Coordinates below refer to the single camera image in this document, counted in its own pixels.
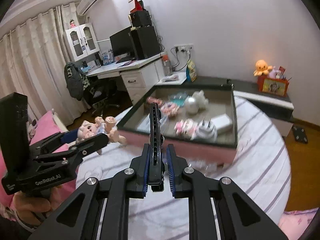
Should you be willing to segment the person's left hand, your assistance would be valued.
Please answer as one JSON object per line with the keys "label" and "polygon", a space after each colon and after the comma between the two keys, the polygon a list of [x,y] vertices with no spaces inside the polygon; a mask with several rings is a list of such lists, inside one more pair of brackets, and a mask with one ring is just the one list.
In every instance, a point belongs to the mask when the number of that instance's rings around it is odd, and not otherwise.
{"label": "person's left hand", "polygon": [[13,203],[19,219],[25,224],[39,226],[42,222],[34,214],[49,215],[56,210],[62,203],[60,188],[61,186],[52,188],[49,199],[28,197],[23,192],[15,193]]}

